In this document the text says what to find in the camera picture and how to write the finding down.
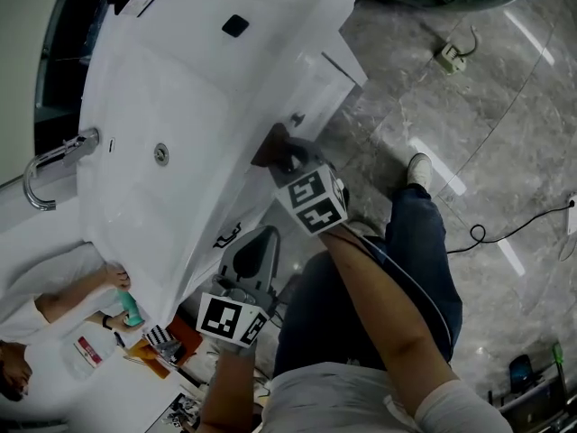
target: wristwatch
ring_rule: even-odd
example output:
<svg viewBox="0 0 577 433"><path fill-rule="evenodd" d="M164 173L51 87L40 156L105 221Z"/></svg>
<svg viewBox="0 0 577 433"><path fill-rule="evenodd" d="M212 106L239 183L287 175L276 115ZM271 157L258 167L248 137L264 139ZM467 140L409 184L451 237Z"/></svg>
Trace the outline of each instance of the wristwatch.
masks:
<svg viewBox="0 0 577 433"><path fill-rule="evenodd" d="M108 330L112 330L112 328L107 324L108 319L111 317L112 316L108 316L107 314L104 315L104 317L102 318L102 327L107 328Z"/></svg>

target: box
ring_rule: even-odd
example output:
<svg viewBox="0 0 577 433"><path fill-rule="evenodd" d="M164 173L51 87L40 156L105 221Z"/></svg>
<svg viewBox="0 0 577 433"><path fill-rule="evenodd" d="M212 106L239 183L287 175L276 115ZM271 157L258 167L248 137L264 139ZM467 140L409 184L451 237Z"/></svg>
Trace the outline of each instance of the box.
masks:
<svg viewBox="0 0 577 433"><path fill-rule="evenodd" d="M310 235L318 235L347 219L343 183L327 164L278 189L276 197Z"/></svg>
<svg viewBox="0 0 577 433"><path fill-rule="evenodd" d="M204 292L197 331L248 348L269 320L260 307Z"/></svg>

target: bathtub faucet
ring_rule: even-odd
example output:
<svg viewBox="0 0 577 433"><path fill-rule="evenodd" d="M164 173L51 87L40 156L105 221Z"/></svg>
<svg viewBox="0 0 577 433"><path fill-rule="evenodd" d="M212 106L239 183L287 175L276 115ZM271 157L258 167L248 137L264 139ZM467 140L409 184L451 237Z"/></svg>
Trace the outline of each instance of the bathtub faucet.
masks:
<svg viewBox="0 0 577 433"><path fill-rule="evenodd" d="M22 177L22 184L24 189L24 195L28 199L28 202L34 207L38 208L42 212L47 212L51 210L56 210L56 200L42 200L37 198L32 192L32 187L30 180L32 175L35 173L36 168L46 161L51 161L52 159L63 156L62 163L65 167L69 167L73 163L79 161L85 155L89 155L98 146L99 136L96 128L90 128L78 136L75 136L71 140L64 142L60 147L53 149L51 151L45 152L44 154L37 155L34 157L24 170Z"/></svg>

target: drain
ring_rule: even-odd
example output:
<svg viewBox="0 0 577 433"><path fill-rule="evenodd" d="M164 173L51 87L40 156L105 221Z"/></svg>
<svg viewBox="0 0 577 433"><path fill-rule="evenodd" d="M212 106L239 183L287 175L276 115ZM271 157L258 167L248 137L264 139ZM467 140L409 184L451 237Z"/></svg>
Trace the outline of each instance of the drain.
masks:
<svg viewBox="0 0 577 433"><path fill-rule="evenodd" d="M169 164L169 148L167 148L163 143L158 143L154 148L154 160L161 167Z"/></svg>

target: teal bottle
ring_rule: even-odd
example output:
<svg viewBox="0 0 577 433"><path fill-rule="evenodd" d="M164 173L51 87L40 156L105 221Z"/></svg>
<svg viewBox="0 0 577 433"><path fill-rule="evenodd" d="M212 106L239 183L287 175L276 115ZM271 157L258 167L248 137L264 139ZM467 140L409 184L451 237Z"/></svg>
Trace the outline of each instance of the teal bottle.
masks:
<svg viewBox="0 0 577 433"><path fill-rule="evenodd" d="M144 319L141 318L141 314L138 311L138 306L136 305L136 300L133 296L122 290L118 291L118 296L123 304L124 311L128 311L128 318L126 319L126 324L129 326L138 326Z"/></svg>

